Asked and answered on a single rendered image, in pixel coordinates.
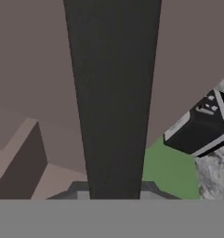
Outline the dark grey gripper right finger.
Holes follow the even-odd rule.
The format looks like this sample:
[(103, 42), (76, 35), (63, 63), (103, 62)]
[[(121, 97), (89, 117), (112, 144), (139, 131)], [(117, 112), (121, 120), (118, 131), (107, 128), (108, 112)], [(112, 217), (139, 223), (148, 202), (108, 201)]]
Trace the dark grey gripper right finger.
[(178, 197), (168, 192), (161, 191), (153, 181), (143, 181), (140, 190), (141, 200), (169, 199), (178, 200)]

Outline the black and white small appliance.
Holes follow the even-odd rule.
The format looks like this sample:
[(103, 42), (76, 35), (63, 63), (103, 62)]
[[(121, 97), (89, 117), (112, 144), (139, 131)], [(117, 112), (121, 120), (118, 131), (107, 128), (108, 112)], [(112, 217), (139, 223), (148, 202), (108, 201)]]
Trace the black and white small appliance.
[(164, 132), (164, 144), (203, 157), (224, 145), (224, 93), (212, 89)]

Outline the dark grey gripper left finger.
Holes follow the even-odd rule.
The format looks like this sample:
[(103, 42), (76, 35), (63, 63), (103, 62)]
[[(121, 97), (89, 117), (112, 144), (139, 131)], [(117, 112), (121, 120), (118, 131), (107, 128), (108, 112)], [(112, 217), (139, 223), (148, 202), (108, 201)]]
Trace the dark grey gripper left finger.
[(89, 187), (86, 181), (74, 181), (67, 191), (50, 197), (50, 200), (89, 200)]

